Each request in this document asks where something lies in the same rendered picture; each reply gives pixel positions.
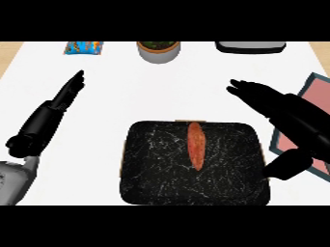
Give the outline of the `orange sweet potato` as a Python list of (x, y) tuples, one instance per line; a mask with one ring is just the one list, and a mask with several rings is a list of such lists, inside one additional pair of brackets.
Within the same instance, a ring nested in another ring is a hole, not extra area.
[(196, 171), (201, 169), (204, 160), (206, 138), (197, 122), (188, 124), (187, 127), (187, 154), (191, 166)]

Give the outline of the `blue snack packet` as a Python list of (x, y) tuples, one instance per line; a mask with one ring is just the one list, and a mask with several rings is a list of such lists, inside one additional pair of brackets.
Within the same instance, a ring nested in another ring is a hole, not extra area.
[(100, 55), (103, 51), (101, 41), (69, 41), (64, 46), (63, 54), (91, 54)]

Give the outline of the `grey and black appliance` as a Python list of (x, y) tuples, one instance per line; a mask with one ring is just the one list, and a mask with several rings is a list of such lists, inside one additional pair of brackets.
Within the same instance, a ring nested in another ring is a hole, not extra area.
[(284, 41), (216, 41), (215, 46), (224, 53), (269, 54), (280, 53), (286, 47)]

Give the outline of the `grey pot with plant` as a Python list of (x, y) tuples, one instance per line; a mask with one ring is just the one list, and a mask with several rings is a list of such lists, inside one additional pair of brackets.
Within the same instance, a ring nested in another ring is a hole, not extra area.
[(137, 46), (142, 59), (153, 64), (170, 62), (181, 51), (178, 41), (138, 41)]

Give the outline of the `black marble tray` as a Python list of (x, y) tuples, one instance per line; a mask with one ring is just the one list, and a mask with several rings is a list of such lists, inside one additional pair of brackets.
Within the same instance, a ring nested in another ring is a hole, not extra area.
[(263, 168), (250, 125), (137, 122), (125, 142), (120, 198), (151, 206), (263, 206)]

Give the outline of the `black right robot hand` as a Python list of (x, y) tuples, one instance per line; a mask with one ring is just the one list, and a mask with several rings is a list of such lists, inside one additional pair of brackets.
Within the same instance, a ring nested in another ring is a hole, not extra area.
[(263, 168), (263, 176), (287, 180), (309, 168), (314, 159), (330, 164), (330, 115), (303, 98), (260, 83), (231, 79), (227, 91), (294, 144)]

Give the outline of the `pink box with teal rim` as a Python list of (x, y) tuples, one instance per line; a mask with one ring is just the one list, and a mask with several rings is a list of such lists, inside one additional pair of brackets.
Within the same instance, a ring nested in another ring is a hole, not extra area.
[[(330, 115), (330, 78), (312, 72), (297, 96), (309, 101)], [(294, 148), (296, 145), (281, 132), (274, 129), (268, 150), (275, 154), (283, 154), (284, 151)], [(322, 161), (312, 159), (308, 171), (330, 182), (330, 175)]]

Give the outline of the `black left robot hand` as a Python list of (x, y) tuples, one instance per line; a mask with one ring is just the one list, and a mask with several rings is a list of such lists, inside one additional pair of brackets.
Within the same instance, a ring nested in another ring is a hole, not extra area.
[(61, 86), (55, 97), (45, 100), (35, 109), (18, 134), (8, 139), (5, 147), (10, 156), (24, 158), (41, 154), (55, 134), (63, 113), (83, 86), (83, 71), (79, 70)]

